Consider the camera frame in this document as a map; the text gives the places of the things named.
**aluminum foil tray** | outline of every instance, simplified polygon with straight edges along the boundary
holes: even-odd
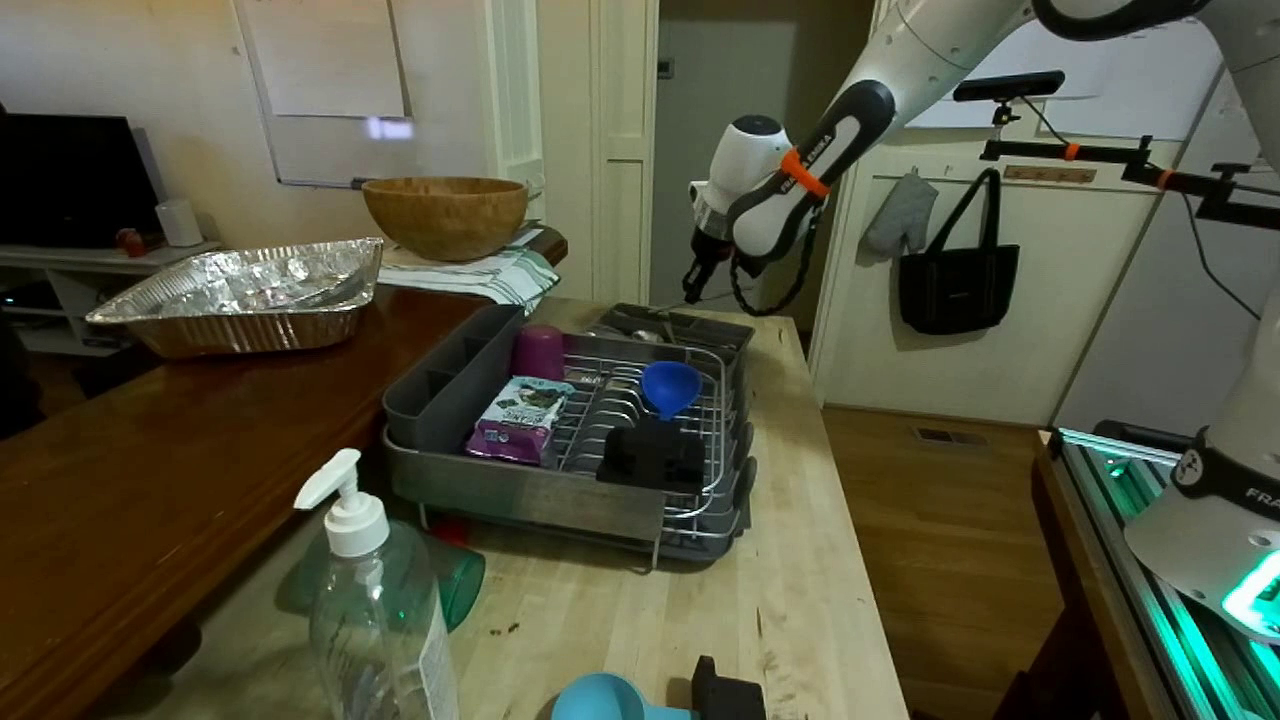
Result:
[[[124,324],[163,357],[324,347],[356,332],[374,299],[378,237],[206,252],[86,315]]]

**clear plastic bottle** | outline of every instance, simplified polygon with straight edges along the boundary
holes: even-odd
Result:
[[[311,650],[337,720],[458,720],[440,589],[426,543],[389,524],[381,501],[356,489],[355,450],[307,480],[297,507],[335,489],[325,515],[329,570],[311,609]]]

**paper sheet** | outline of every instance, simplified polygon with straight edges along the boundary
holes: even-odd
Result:
[[[1187,140],[1222,55],[1194,19],[1110,41],[1117,72],[1098,97],[1050,100],[1044,114],[1062,133]]]
[[[1108,42],[1073,42],[1044,29],[1038,22],[1014,31],[992,50],[968,77],[978,79],[1016,76],[1043,70],[1062,70],[1066,82],[1053,97],[1093,97],[1102,92],[1111,64]],[[991,127],[993,102],[955,102],[947,90],[945,100],[936,102],[906,127],[972,128]]]
[[[404,117],[388,0],[241,0],[276,115]]]

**wooden floor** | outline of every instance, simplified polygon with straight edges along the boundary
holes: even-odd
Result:
[[[989,719],[1061,609],[1030,500],[1034,430],[823,415],[908,706]],[[925,442],[913,427],[988,445]]]

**green led light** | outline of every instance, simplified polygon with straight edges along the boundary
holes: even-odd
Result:
[[[1275,630],[1276,626],[1280,626],[1280,618],[1270,616],[1254,607],[1258,600],[1268,603],[1270,600],[1275,598],[1276,593],[1271,591],[1271,587],[1276,585],[1277,580],[1280,580],[1280,551],[1263,557],[1240,580],[1240,584],[1235,585],[1235,589],[1226,593],[1226,598],[1222,600],[1222,610],[1257,633],[1280,637],[1280,633]]]

